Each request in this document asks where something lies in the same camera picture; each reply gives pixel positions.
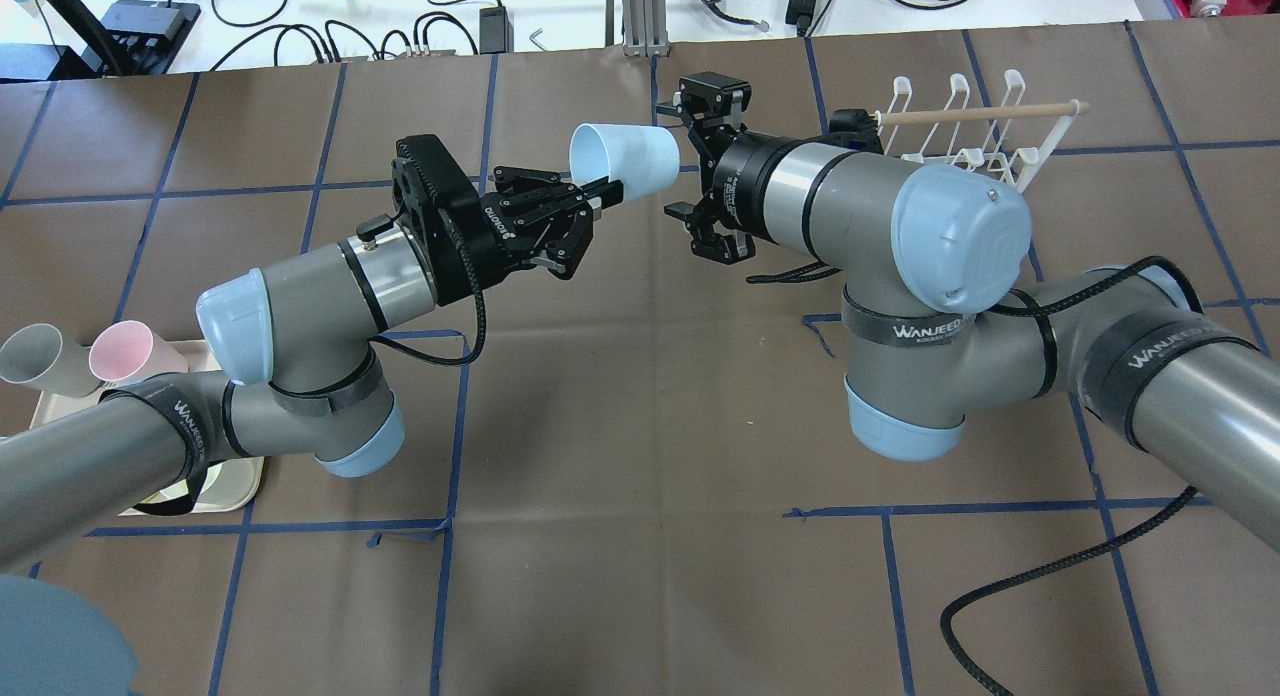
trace plastic cup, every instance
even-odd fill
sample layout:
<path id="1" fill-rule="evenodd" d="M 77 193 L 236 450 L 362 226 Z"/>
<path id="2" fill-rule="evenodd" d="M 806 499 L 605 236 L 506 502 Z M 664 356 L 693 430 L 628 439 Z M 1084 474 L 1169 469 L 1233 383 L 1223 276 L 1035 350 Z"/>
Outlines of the plastic cup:
<path id="1" fill-rule="evenodd" d="M 584 123 L 568 145 L 575 184 L 600 177 L 622 182 L 622 201 L 657 194 L 680 177 L 680 146 L 671 130 L 657 125 Z"/>
<path id="2" fill-rule="evenodd" d="M 0 345 L 0 377 L 73 399 L 102 385 L 88 368 L 88 349 L 49 322 L 32 322 Z"/>
<path id="3" fill-rule="evenodd" d="M 88 351 L 93 376 L 136 383 L 155 374 L 187 374 L 187 358 L 141 321 L 114 322 Z"/>

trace beige tray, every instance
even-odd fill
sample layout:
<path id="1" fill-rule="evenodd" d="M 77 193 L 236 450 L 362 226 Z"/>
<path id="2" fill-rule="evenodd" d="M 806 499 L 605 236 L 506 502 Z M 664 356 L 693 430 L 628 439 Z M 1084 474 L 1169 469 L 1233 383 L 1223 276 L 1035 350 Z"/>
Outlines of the beige tray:
<path id="1" fill-rule="evenodd" d="M 212 352 L 209 349 L 209 342 L 173 342 L 173 348 L 178 349 L 179 354 L 187 357 L 187 363 L 191 365 L 192 372 L 218 371 L 219 368 L 218 360 L 214 358 Z M 109 383 L 102 389 L 108 389 L 109 386 L 114 385 Z M 78 409 L 87 409 L 97 403 L 101 394 L 102 390 L 99 390 L 83 397 L 83 399 L 72 399 L 72 397 L 60 397 L 45 391 L 40 395 L 40 403 L 36 404 L 36 415 L 31 420 L 31 427 L 35 429 L 41 426 L 41 423 L 63 418 L 64 415 L 73 415 Z M 201 487 L 200 499 L 196 500 L 196 508 L 192 509 L 192 513 L 234 512 L 243 504 L 247 504 L 253 494 L 257 494 L 257 487 L 261 482 L 262 459 L 260 458 L 232 459 L 215 464 L 209 470 L 209 476 L 205 478 L 205 487 Z M 146 496 L 143 503 L 165 502 L 175 499 L 175 496 L 182 496 L 186 493 L 186 484 L 174 484 L 151 496 Z M 146 514 L 128 509 L 120 516 Z"/>

